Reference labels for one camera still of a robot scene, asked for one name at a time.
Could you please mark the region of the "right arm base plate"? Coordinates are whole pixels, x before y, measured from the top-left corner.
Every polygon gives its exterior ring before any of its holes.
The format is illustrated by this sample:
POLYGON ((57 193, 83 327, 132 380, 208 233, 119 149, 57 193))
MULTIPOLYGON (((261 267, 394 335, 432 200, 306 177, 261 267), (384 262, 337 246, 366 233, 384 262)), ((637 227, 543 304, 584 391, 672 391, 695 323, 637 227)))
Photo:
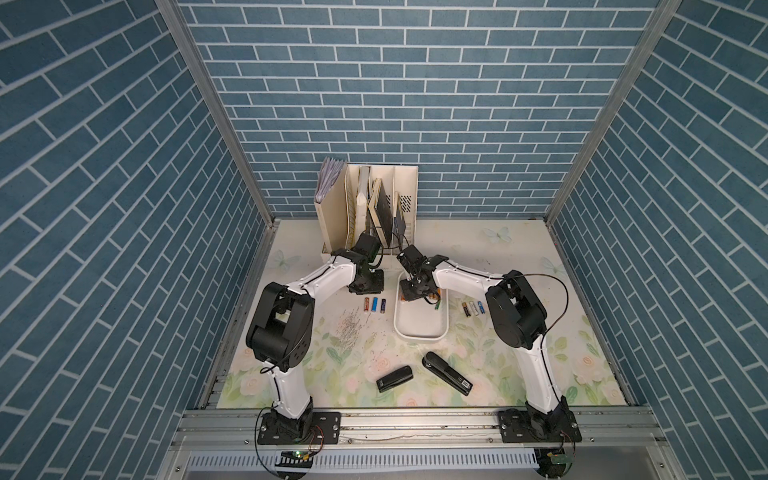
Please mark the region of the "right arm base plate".
POLYGON ((498 413, 504 443, 579 443, 583 437, 570 410, 550 414, 509 408, 498 413))

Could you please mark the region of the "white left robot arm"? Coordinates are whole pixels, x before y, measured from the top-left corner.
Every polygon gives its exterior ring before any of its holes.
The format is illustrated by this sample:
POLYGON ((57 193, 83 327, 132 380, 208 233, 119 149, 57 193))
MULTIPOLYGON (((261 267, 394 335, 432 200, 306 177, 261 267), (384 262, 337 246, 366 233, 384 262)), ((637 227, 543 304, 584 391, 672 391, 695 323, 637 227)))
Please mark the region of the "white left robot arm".
POLYGON ((340 290, 355 295, 383 291, 383 246, 363 233, 350 249, 338 249, 328 261, 298 280, 271 282, 262 290, 245 343, 271 377, 272 411, 281 420, 300 423, 312 414, 301 363, 311 345, 315 309, 340 290))

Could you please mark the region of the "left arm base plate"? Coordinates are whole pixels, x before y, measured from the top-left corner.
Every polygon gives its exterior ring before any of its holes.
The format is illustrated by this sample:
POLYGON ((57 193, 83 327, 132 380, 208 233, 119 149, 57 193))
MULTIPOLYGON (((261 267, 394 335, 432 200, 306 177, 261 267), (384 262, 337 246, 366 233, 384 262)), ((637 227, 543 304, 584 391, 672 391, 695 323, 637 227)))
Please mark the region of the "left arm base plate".
POLYGON ((289 419, 274 409, 263 414, 257 428, 256 443, 261 445, 308 444, 310 440, 336 445, 342 415, 338 411, 313 411, 298 419, 289 419))

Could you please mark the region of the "large black stapler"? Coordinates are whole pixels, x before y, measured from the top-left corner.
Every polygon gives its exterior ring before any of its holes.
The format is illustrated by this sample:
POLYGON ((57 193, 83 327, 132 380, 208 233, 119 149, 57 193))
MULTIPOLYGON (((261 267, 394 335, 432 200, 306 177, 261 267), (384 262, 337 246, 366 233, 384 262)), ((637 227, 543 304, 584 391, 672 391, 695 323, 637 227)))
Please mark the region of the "large black stapler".
POLYGON ((422 365, 462 395, 470 394, 473 384, 438 354, 428 351, 422 358, 422 365))

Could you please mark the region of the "aluminium front rail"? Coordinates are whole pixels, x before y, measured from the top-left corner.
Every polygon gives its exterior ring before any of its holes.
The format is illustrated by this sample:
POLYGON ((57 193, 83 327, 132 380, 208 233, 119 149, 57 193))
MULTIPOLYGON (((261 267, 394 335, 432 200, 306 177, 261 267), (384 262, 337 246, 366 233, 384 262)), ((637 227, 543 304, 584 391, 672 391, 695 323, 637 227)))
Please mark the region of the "aluminium front rail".
MULTIPOLYGON (((503 427, 499 407, 486 408, 350 408, 335 423, 315 427, 324 435, 312 446, 325 451, 350 448, 474 448, 507 444, 532 448, 656 447, 667 443, 647 407, 573 407, 573 426, 582 439, 559 434, 555 441, 530 440, 503 427)), ((187 410, 173 436, 171 451, 249 450, 259 437, 257 410, 187 410)))

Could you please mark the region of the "purple paper stack folder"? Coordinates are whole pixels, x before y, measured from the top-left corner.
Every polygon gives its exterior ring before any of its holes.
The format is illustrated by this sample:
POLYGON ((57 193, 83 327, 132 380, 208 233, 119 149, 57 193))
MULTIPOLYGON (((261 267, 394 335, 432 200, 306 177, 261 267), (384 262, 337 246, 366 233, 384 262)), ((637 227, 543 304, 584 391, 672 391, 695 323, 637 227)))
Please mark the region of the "purple paper stack folder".
POLYGON ((321 204, 344 173, 346 162, 342 159, 326 157, 318 172, 318 181, 314 194, 316 204, 321 204))

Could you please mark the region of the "white plastic storage tray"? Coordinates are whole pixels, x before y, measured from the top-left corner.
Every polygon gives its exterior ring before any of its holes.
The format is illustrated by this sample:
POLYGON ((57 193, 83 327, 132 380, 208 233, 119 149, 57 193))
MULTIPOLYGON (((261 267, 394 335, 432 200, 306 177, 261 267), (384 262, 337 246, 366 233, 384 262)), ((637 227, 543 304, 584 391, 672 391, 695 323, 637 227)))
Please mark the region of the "white plastic storage tray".
POLYGON ((414 342, 437 342, 449 331, 449 300, 447 291, 441 290, 441 305, 434 309, 435 303, 423 299, 405 301, 397 285, 397 302, 394 310, 393 326, 402 338, 414 342))

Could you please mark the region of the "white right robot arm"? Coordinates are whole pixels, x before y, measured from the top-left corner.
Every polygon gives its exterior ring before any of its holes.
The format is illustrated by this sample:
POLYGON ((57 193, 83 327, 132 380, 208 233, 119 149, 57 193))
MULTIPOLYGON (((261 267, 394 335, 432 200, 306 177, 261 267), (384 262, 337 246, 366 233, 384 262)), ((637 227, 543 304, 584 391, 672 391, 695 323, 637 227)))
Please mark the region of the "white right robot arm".
POLYGON ((401 251, 397 260, 407 273, 400 282, 407 301, 426 300, 440 290, 481 300, 497 337, 514 350, 526 389, 526 406, 549 422, 565 416, 567 400, 551 373, 545 347, 547 311, 524 273, 482 272, 444 255, 427 257, 414 245, 401 251))

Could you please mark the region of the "small black stapler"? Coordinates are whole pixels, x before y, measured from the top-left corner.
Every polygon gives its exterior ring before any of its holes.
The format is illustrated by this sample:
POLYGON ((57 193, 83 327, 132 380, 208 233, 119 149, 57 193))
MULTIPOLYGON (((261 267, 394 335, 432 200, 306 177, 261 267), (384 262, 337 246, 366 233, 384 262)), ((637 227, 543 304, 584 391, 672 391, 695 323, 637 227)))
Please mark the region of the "small black stapler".
POLYGON ((409 365, 402 366, 376 380, 376 387, 379 393, 392 390, 413 379, 413 371, 409 365))

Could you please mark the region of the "beige file organizer rack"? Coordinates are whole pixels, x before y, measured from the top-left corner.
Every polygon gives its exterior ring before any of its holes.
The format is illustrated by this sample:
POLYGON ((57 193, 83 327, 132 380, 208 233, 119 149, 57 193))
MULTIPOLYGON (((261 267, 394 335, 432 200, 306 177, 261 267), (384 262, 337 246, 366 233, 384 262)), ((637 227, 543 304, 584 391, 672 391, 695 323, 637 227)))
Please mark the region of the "beige file organizer rack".
MULTIPOLYGON (((351 248, 362 233, 377 236, 372 231, 368 212, 369 197, 376 178, 383 180, 393 215, 395 192, 401 195, 406 221, 406 240, 403 248, 415 242, 417 216, 418 168, 409 165, 361 165, 347 161, 344 173, 321 204, 314 206, 323 238, 325 256, 341 248, 351 248)), ((394 236, 385 255, 399 252, 394 236)))

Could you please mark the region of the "dark small notebook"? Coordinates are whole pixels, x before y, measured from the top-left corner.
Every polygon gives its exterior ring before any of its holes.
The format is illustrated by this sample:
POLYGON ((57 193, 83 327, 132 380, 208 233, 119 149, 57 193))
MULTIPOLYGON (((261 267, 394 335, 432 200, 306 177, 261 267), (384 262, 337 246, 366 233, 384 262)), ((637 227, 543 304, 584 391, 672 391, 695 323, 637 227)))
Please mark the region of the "dark small notebook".
POLYGON ((406 240, 406 221, 401 205, 401 195, 399 192, 394 193, 393 197, 393 236, 395 243, 399 251, 403 249, 406 240))

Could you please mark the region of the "black framed tablet board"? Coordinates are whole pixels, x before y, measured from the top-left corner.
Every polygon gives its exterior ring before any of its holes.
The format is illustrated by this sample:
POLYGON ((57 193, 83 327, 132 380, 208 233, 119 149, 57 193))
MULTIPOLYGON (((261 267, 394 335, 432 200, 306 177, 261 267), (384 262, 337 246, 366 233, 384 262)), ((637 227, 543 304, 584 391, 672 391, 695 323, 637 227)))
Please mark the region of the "black framed tablet board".
POLYGON ((373 182, 368 212, 372 231, 378 236, 382 247, 389 248, 393 237, 393 215, 381 178, 376 178, 373 182))

